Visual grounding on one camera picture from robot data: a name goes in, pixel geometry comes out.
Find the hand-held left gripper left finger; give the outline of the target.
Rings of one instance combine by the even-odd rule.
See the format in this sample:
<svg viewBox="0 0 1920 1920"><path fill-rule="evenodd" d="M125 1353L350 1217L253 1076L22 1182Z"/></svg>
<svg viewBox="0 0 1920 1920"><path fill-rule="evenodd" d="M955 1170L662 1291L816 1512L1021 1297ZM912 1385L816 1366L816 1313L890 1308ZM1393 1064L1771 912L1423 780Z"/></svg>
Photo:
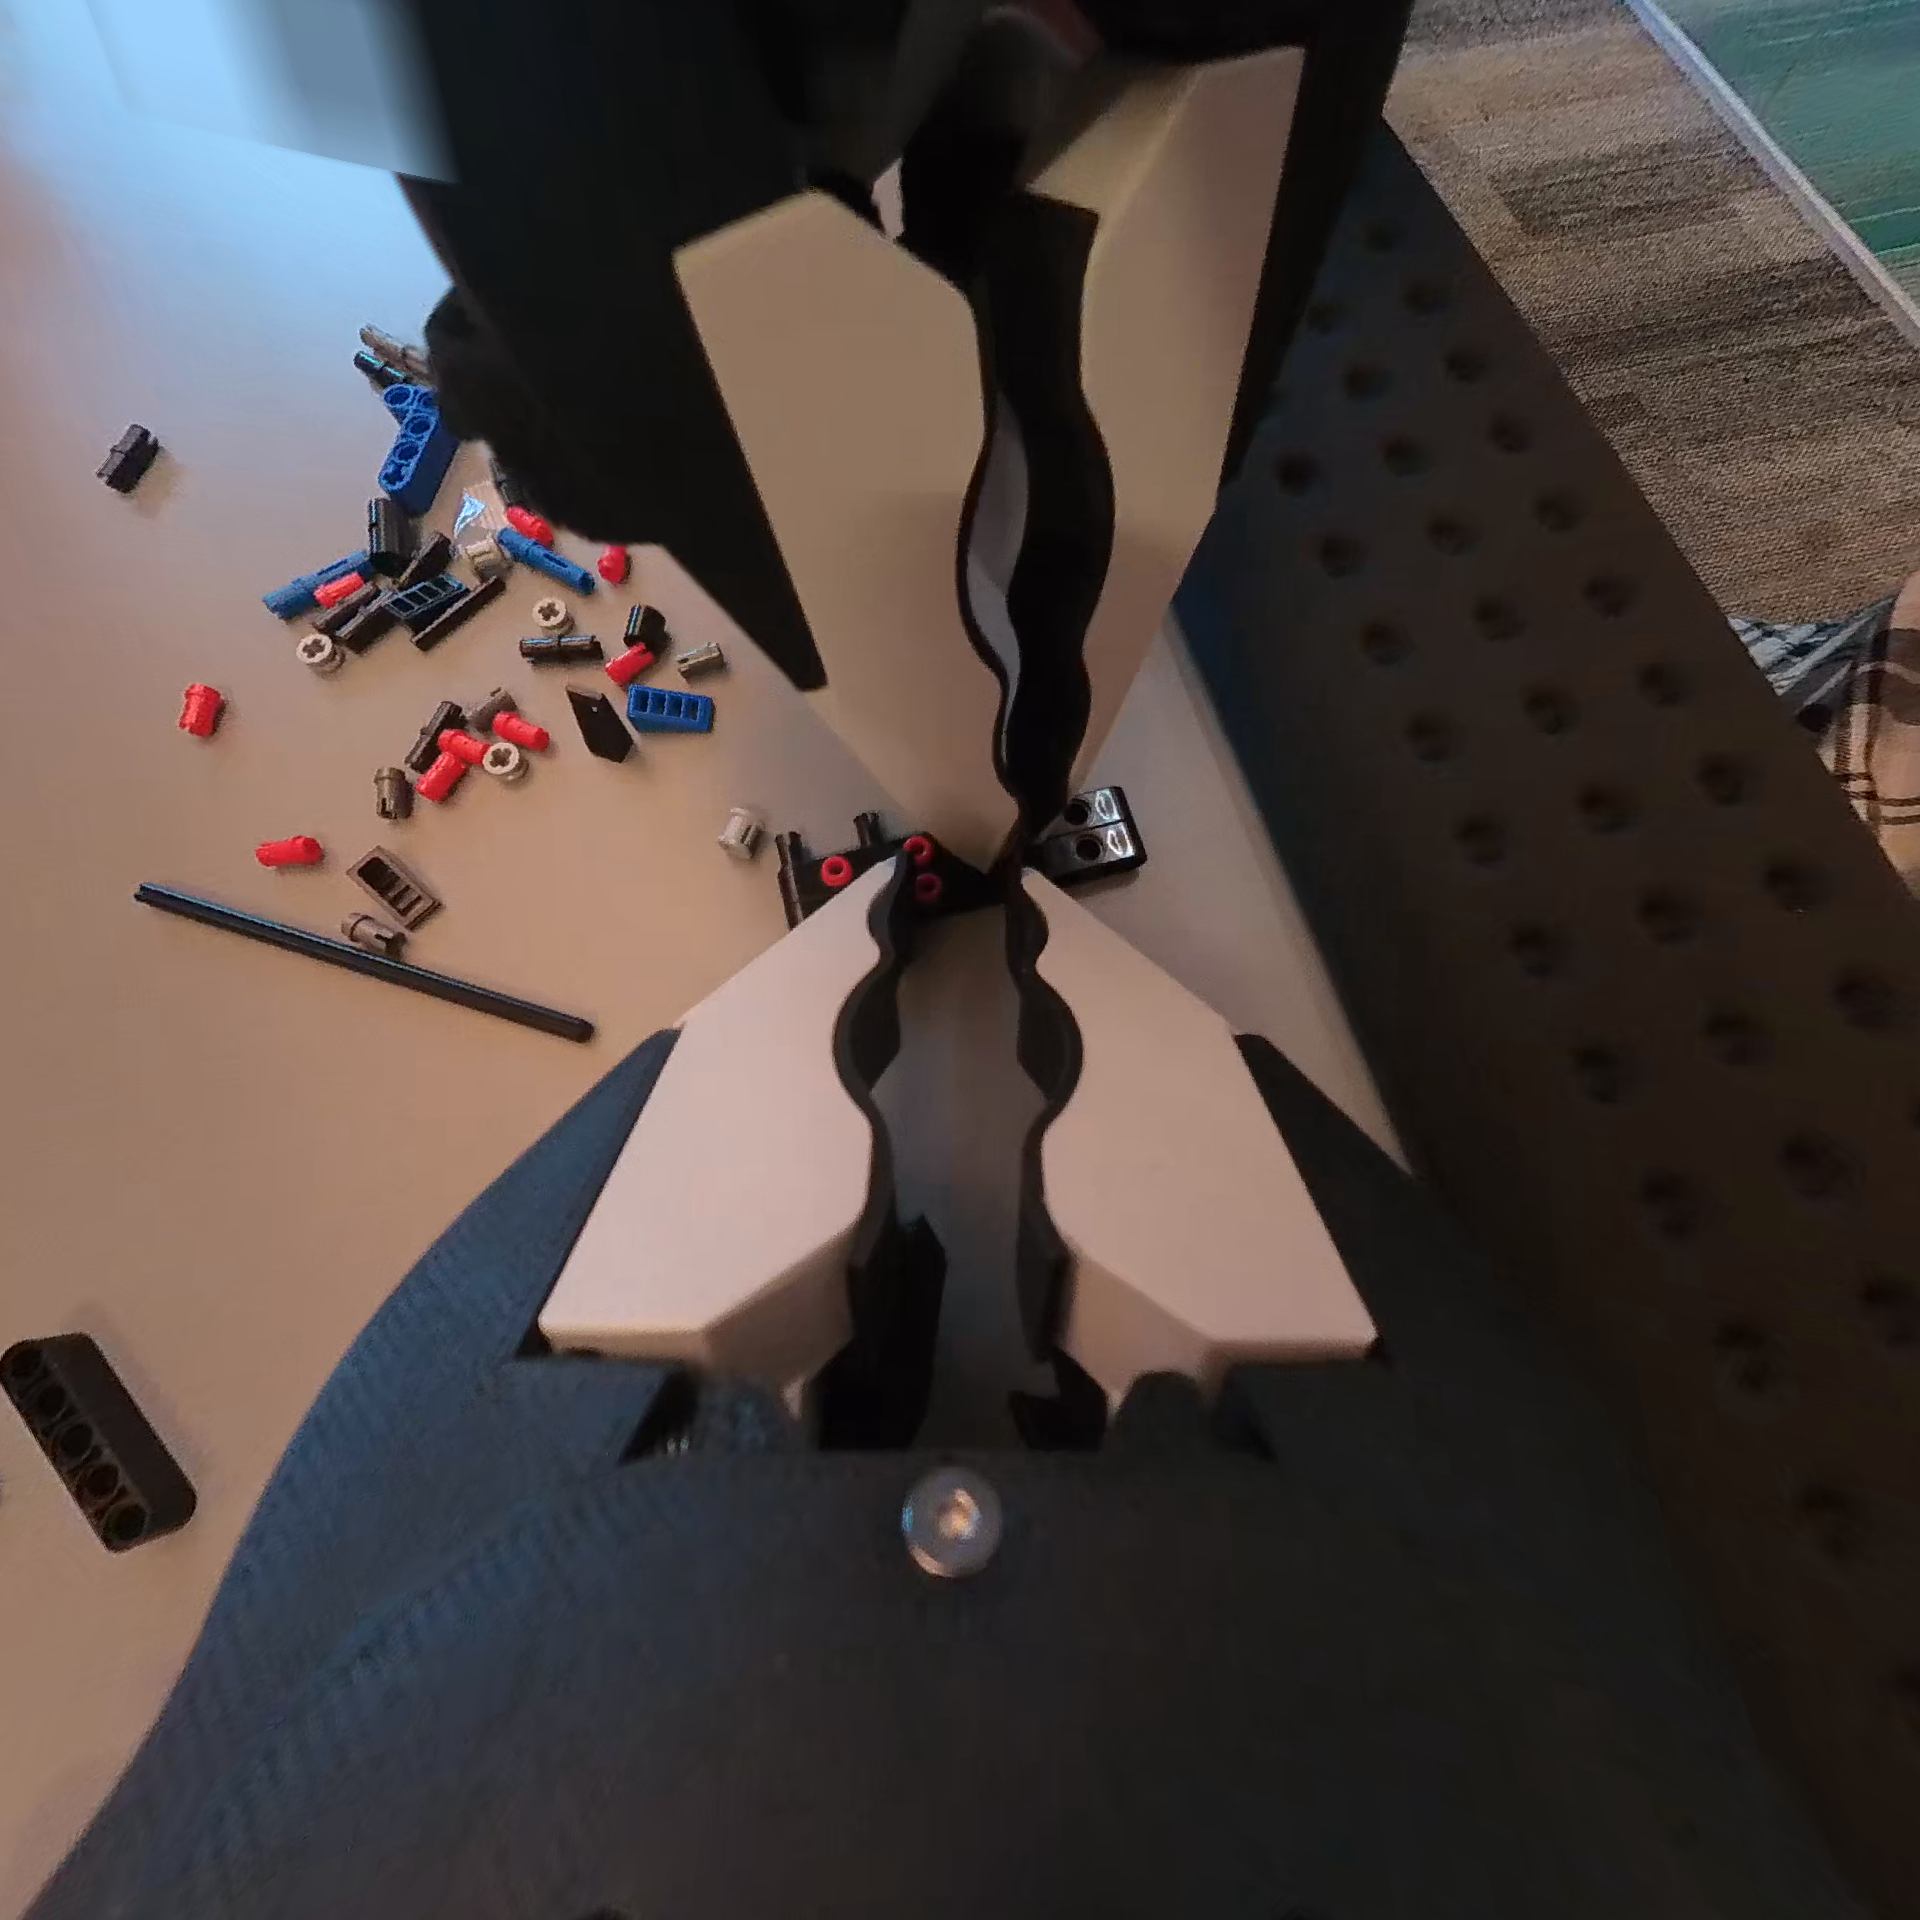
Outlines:
<svg viewBox="0 0 1920 1920"><path fill-rule="evenodd" d="M801 1391L831 1447L914 1439L947 1261L898 1208L875 1088L922 878L875 863L671 1032L541 1304L548 1349Z"/></svg>

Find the long black axle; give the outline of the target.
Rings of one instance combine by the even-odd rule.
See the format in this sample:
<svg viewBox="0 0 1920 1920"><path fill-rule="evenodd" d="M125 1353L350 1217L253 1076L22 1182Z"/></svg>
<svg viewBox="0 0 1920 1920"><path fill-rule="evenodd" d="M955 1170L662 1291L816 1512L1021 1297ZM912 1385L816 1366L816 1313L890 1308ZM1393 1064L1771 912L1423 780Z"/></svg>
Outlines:
<svg viewBox="0 0 1920 1920"><path fill-rule="evenodd" d="M195 899L195 895L187 895L181 888L168 888L157 880L141 880L132 899L145 906L152 906L152 912L172 917L172 922L201 924L208 929L232 934L232 936L247 940L256 947L298 952L298 958L321 963L321 966L331 966L338 972L366 977L383 987L405 988L409 997L458 1006L464 1013L508 1021L515 1027L540 1032L547 1037L557 1037L567 1045L588 1045L598 1037L594 1021L588 1021L581 1015L567 1015L556 1006L533 1001L525 997L514 997L514 991L504 991L504 988L464 979L464 977L438 972L438 968L428 968L417 963L405 963L396 958L383 958L383 952L372 952L368 947L356 947L352 940L338 940L338 936L328 936L328 934L318 934L318 929L307 929L298 924L262 917L262 913L242 912L225 901Z"/></svg>

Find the black short beam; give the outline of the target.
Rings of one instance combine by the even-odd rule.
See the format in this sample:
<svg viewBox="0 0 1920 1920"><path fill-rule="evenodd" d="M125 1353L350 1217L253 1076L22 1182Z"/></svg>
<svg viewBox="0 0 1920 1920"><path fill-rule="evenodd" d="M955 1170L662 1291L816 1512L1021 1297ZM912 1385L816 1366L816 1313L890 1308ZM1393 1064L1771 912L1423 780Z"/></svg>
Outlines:
<svg viewBox="0 0 1920 1920"><path fill-rule="evenodd" d="M85 1333L3 1349L3 1395L110 1555L187 1528L198 1491Z"/></svg>

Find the pile of small toy bricks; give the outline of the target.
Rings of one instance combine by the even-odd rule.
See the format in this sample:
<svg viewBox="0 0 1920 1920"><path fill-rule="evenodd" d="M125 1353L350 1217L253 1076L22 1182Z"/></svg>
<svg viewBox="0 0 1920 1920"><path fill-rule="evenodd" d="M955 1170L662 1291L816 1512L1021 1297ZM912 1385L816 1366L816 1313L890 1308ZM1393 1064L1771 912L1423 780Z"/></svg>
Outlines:
<svg viewBox="0 0 1920 1920"><path fill-rule="evenodd" d="M556 522L498 452L486 457L486 485L464 489L453 519L433 526L432 512L459 439L446 429L428 351L366 323L352 364L396 432L366 507L364 546L266 595L266 610L298 629L301 670L334 679L388 638L428 656L493 610L525 573L548 590L528 608L533 629L515 638L515 660L533 670L603 675L590 691L566 691L590 756L622 764L649 731L710 734L714 702L696 682L726 665L721 646L676 649L654 604L625 610L615 646L588 633L574 620L574 604L598 583L627 583L627 547L607 546L594 566L567 559Z"/></svg>

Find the black beam assembly red pins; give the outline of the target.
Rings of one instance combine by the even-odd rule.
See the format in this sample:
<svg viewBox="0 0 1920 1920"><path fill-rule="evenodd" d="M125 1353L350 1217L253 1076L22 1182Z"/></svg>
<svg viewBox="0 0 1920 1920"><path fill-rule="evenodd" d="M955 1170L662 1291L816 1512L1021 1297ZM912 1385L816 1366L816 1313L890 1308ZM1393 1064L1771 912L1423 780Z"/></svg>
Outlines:
<svg viewBox="0 0 1920 1920"><path fill-rule="evenodd" d="M775 837L783 924L794 929L856 878L885 863L907 873L907 895L925 917L955 917L990 904L993 880L925 830L896 831L877 811L852 819L852 841L816 849L801 830ZM1064 811L1025 849L1025 868L1064 891L1102 888L1135 874L1148 851L1122 782L1095 782L1068 796Z"/></svg>

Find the black grille slope brick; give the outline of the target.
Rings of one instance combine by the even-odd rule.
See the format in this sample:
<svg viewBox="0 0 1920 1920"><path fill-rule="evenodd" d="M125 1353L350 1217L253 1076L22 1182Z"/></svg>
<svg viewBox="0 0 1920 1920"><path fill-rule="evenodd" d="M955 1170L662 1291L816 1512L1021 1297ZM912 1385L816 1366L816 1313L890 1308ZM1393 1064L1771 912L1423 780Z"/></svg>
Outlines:
<svg viewBox="0 0 1920 1920"><path fill-rule="evenodd" d="M417 929L445 899L400 851L368 849L350 863L350 880L403 929Z"/></svg>

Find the person's plaid trousers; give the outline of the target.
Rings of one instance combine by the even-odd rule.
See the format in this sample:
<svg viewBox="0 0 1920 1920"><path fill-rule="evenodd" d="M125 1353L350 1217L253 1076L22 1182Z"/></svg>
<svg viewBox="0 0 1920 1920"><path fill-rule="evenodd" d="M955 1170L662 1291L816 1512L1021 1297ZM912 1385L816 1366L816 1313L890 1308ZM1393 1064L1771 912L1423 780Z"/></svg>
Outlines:
<svg viewBox="0 0 1920 1920"><path fill-rule="evenodd" d="M1732 612L1732 629L1917 895L1917 570L1842 616Z"/></svg>

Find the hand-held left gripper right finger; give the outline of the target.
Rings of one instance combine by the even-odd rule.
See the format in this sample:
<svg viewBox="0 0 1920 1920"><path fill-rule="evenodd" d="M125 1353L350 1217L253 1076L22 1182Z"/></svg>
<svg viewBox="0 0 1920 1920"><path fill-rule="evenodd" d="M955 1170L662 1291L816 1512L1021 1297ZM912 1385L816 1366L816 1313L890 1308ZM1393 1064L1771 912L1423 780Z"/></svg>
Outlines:
<svg viewBox="0 0 1920 1920"><path fill-rule="evenodd" d="M1147 1378L1354 1360L1375 1317L1232 1021L1052 878L1007 901L1021 1143L1020 1317L1077 1412Z"/></svg>

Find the dark dimpled panel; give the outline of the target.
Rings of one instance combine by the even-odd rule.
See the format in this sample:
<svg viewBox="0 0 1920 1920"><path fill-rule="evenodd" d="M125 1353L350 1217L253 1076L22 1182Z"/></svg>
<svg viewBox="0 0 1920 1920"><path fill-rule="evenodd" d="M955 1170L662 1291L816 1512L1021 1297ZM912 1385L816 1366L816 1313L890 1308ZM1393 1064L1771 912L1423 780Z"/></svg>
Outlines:
<svg viewBox="0 0 1920 1920"><path fill-rule="evenodd" d="M1917 1916L1917 901L1388 125L1176 616L1417 1173Z"/></svg>

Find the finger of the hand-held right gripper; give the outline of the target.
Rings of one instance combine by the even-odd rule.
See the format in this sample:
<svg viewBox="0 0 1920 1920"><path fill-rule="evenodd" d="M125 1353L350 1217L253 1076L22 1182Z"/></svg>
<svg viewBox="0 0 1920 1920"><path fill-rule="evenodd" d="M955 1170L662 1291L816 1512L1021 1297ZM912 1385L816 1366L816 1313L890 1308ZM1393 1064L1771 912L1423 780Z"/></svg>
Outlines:
<svg viewBox="0 0 1920 1920"><path fill-rule="evenodd" d="M1021 831L1114 729L1226 474L1303 53L1107 64L998 208L1025 516L1003 723Z"/></svg>
<svg viewBox="0 0 1920 1920"><path fill-rule="evenodd" d="M1013 837L1003 665L962 583L974 308L821 189L674 264L821 660L809 709L930 837Z"/></svg>

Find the light grey desk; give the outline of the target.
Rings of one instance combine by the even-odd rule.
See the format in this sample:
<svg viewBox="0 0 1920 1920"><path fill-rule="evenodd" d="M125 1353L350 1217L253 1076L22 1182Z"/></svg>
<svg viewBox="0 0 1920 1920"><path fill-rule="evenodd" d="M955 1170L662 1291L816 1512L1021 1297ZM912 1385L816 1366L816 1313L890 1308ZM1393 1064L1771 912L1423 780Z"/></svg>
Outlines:
<svg viewBox="0 0 1920 1920"><path fill-rule="evenodd" d="M1092 3L1085 54L1035 18L1055 82L1303 53L1229 451L1274 370L1278 301L1327 251L1298 208L1330 222L1354 172L1314 122L1324 12ZM403 114L412 211L403 175L451 179L451 150L421 35L403 3L372 15L245 11L307 62L286 106L323 90ZM3 1349L90 1336L198 1508L104 1550L3 1397L3 1901L1279 1906L1315 1842L1406 1795L1385 1762L1413 1755L1434 1625L1393 1545L1298 1491L1247 1408L1268 1385L1373 1385L1385 1323L1330 1205L1379 1329L1364 1357L1245 1366L1210 1399L1147 1378L1117 1412L1060 1397L1017 1280L1041 1114L1007 936L1037 837L1017 813L1013 837L934 837L996 899L922 913L875 1088L898 1208L947 1261L914 1439L831 1447L801 1391L548 1349L541 1304L671 1032L790 934L700 968L676 958L710 940L696 924L726 873L674 849L660 774L712 767L726 741L660 767L578 734L524 747L540 767L514 780L446 747L451 796L417 780L416 806L451 819L403 819L383 845L376 753L445 682L469 691L484 649L504 665L504 638L428 656L388 638L334 679L301 670L280 620L262 646L269 612L237 612L253 537L280 541L262 566L323 546L301 528L323 507L323 435L279 384L307 375L303 301L331 270L247 296L237 259L207 273L195 224L161 216L132 150L88 167L113 197L27 197L3 235ZM1003 665L1017 799L1025 462L983 338L979 363L962 583ZM161 457L119 497L96 471L132 420ZM744 745L775 747L782 723L798 753L846 753L885 819L922 830L660 553L687 583L665 616L712 610L761 660L729 679L775 702ZM178 723L191 682L228 700L217 737ZM256 863L301 831L323 865ZM350 880L376 845L445 899L405 963L598 1037L132 899L157 880L339 940L346 913L388 922ZM1235 1034L1286 1138L1289 1061Z"/></svg>

